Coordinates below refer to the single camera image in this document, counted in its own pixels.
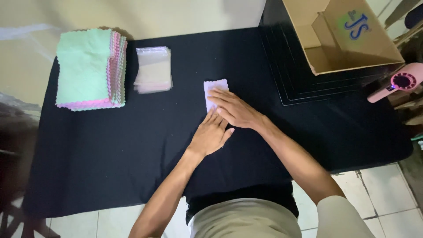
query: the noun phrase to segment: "hand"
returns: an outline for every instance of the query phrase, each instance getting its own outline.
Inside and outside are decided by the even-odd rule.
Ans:
[[[207,99],[218,105],[217,112],[231,125],[242,128],[256,127],[262,122],[263,115],[227,90],[209,90]]]
[[[204,121],[198,126],[187,150],[203,157],[223,147],[235,129],[225,131],[228,121],[221,117],[215,108],[210,109]]]

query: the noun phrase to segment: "cardboard box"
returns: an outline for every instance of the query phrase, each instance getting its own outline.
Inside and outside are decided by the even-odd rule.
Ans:
[[[365,0],[283,3],[314,75],[403,66],[404,59]]]

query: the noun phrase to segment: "person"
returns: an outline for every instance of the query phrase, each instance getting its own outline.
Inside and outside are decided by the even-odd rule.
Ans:
[[[295,182],[317,205],[317,238],[374,238],[330,174],[299,144],[265,115],[234,93],[209,91],[217,105],[198,126],[191,143],[172,172],[145,205],[130,238],[161,237],[195,168],[230,138],[235,127],[258,132],[276,153]],[[187,200],[187,224],[192,238],[300,238],[292,183],[257,185],[229,193]]]

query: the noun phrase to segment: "lavender cloth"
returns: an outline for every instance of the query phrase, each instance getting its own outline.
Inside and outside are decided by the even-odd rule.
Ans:
[[[207,96],[209,96],[209,93],[207,91],[210,90],[210,89],[213,89],[213,88],[229,90],[228,81],[226,79],[221,79],[221,80],[218,80],[218,81],[206,81],[206,82],[204,82],[204,95],[206,97],[207,112],[210,111],[210,109],[213,106],[216,107],[216,104],[214,104],[213,102],[211,102],[210,100],[207,99]]]

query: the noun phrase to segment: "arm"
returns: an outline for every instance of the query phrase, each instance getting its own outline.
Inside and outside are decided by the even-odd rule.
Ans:
[[[184,155],[145,205],[129,238],[162,236],[195,168],[206,155],[221,148],[232,135],[233,128],[225,131],[227,125],[228,121],[215,113],[213,108],[209,111]]]
[[[332,195],[345,197],[330,174],[266,116],[229,91],[214,89],[209,91],[209,95],[208,99],[219,106],[218,113],[231,125],[251,128],[264,138],[295,182],[315,204]]]

